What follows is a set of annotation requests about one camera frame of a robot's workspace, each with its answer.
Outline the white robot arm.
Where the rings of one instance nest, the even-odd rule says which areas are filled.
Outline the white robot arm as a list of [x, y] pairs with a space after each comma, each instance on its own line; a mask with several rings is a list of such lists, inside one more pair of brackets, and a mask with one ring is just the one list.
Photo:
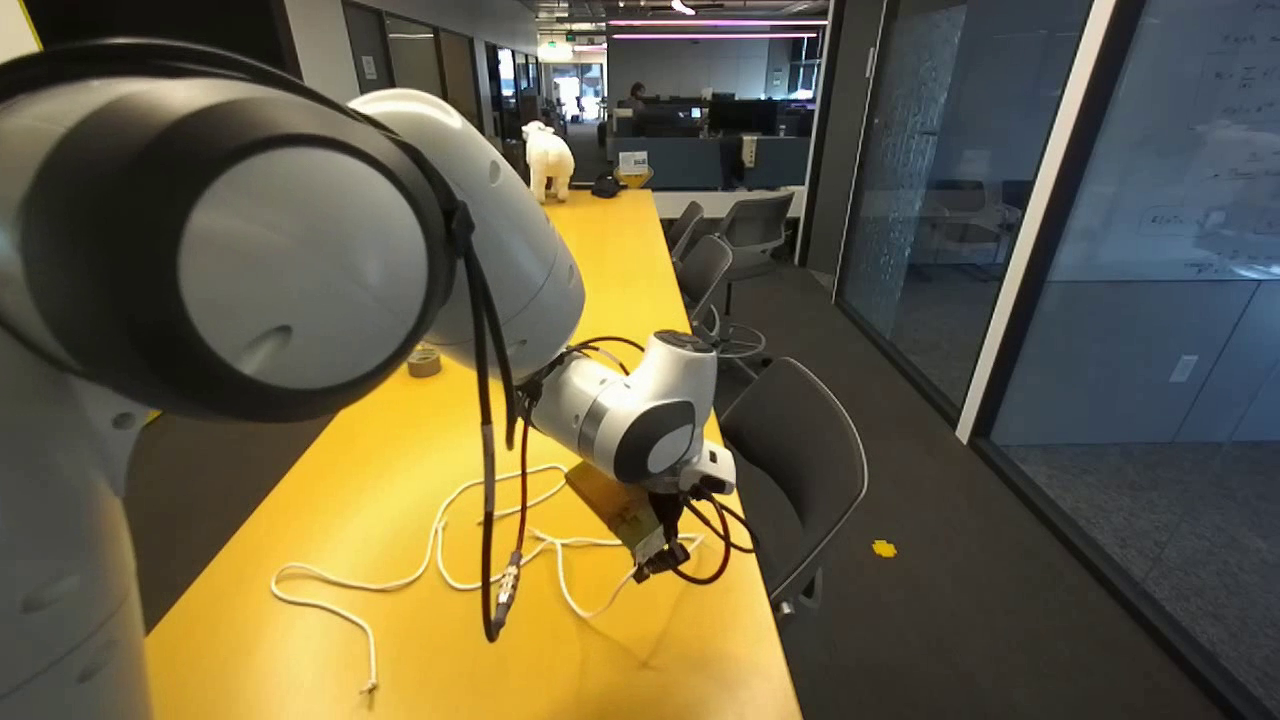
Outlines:
[[327, 416], [414, 349], [475, 376], [492, 479], [534, 435], [640, 577], [735, 479], [716, 355], [661, 329], [599, 364], [582, 280], [439, 94], [332, 101], [181, 38], [0, 65], [0, 720], [149, 720], [125, 470], [152, 411]]

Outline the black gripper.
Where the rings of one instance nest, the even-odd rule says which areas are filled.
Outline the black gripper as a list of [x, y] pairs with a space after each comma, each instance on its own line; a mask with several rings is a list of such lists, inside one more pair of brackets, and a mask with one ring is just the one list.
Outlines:
[[661, 524], [665, 550], [651, 550], [645, 559], [635, 557], [635, 566], [627, 577], [630, 583], [645, 583], [666, 566], [674, 573], [693, 559], [693, 546], [680, 539], [684, 495], [648, 493], [648, 509]]

